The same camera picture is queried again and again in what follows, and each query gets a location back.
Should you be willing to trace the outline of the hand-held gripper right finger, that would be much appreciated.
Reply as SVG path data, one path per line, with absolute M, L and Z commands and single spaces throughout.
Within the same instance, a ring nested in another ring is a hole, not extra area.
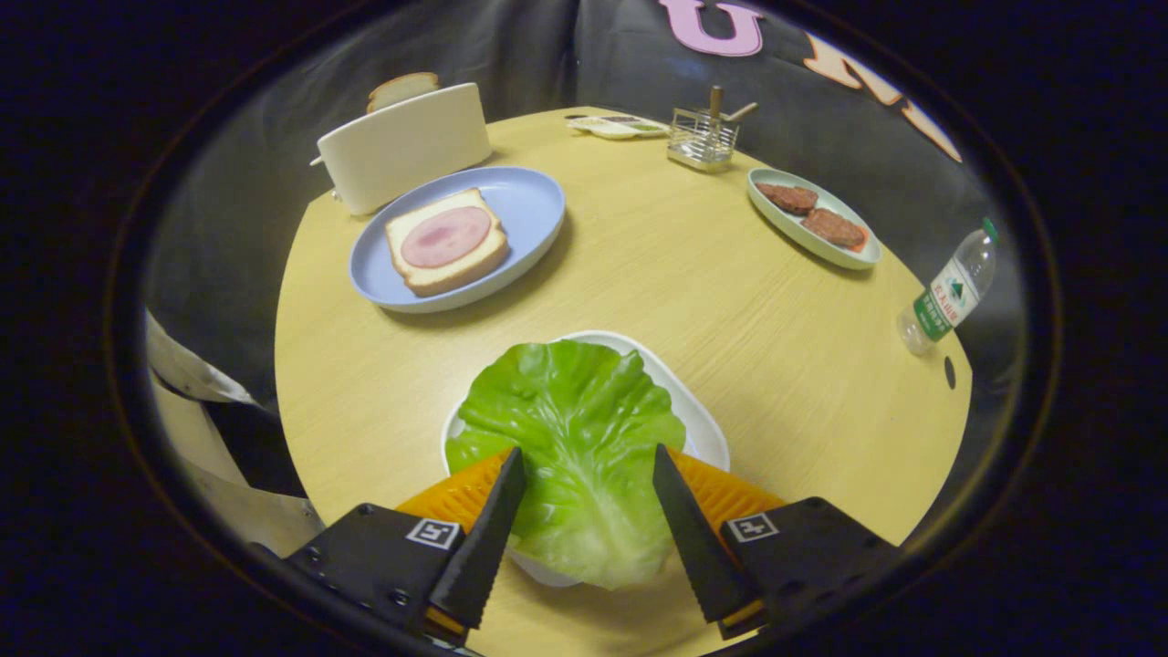
M 705 622 L 785 637 L 883 578 L 901 549 L 820 496 L 786 503 L 659 445 L 653 489 Z

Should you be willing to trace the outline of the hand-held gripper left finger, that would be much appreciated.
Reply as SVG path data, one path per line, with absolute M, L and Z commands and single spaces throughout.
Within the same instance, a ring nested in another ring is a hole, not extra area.
M 287 563 L 396 631 L 463 645 L 484 622 L 526 487 L 509 447 L 394 509 L 359 504 Z

